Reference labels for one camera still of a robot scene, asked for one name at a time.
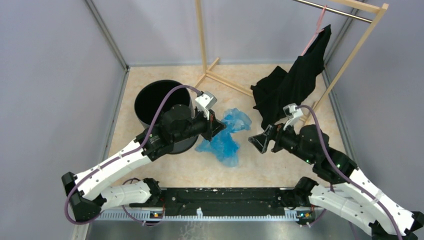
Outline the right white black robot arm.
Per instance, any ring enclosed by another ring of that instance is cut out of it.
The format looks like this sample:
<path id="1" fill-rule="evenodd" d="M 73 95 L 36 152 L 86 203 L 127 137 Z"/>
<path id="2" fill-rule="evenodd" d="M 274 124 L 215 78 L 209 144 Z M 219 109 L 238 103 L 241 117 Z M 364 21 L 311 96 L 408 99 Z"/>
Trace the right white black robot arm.
<path id="1" fill-rule="evenodd" d="M 415 231 L 423 228 L 424 214 L 409 211 L 387 197 L 345 153 L 329 146 L 329 136 L 318 132 L 315 124 L 303 126 L 296 133 L 292 126 L 269 125 L 248 141 L 265 153 L 270 141 L 271 152 L 286 150 L 312 166 L 312 171 L 349 197 L 344 198 L 302 177 L 293 192 L 299 206 L 322 207 L 349 221 L 373 240 L 416 240 Z"/>

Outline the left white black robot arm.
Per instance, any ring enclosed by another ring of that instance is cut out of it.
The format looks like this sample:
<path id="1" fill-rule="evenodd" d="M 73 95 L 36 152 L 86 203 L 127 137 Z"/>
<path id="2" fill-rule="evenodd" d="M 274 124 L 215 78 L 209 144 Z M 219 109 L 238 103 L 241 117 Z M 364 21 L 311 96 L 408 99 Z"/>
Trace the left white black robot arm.
<path id="1" fill-rule="evenodd" d="M 226 128 L 211 109 L 193 111 L 176 104 L 160 115 L 160 121 L 137 135 L 127 146 L 100 164 L 62 177 L 66 193 L 64 214 L 75 225 L 88 224 L 110 208 L 132 203 L 154 207 L 160 202 L 158 182 L 145 178 L 130 185 L 112 184 L 133 170 L 172 154 L 175 144 L 202 136 L 212 138 Z"/>

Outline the black trash bin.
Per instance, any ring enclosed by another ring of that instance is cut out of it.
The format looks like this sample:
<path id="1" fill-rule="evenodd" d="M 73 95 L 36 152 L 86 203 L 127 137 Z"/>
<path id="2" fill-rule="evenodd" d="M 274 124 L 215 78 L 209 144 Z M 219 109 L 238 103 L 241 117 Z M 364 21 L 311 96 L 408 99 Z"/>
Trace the black trash bin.
<path id="1" fill-rule="evenodd" d="M 197 89 L 163 79 L 145 86 L 136 96 L 134 112 L 145 130 L 136 141 L 147 142 L 143 153 L 152 160 L 188 151 L 199 138 L 193 132 L 195 109 L 189 91 Z"/>

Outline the blue plastic trash bag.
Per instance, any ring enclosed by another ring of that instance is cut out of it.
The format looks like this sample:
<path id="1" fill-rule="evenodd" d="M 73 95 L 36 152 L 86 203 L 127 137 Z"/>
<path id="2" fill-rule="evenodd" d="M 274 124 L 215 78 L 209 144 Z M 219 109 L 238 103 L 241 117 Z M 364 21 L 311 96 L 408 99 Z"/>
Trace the blue plastic trash bag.
<path id="1" fill-rule="evenodd" d="M 234 126 L 227 127 L 215 135 L 210 141 L 202 140 L 195 147 L 195 151 L 214 155 L 226 167 L 236 167 L 239 163 L 238 150 L 240 149 L 240 144 L 233 139 L 232 134 L 240 131 L 242 131 L 241 128 L 235 128 Z"/>

